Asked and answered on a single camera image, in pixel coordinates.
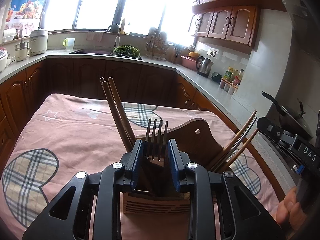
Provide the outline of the right hand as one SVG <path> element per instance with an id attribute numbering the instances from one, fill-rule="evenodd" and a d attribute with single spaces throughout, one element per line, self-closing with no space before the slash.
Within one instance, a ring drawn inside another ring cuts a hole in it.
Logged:
<path id="1" fill-rule="evenodd" d="M 303 212 L 301 204 L 297 200 L 296 186 L 294 186 L 279 203 L 277 211 L 272 217 L 279 225 L 289 222 L 293 230 L 298 230 L 303 225 L 307 215 Z"/>

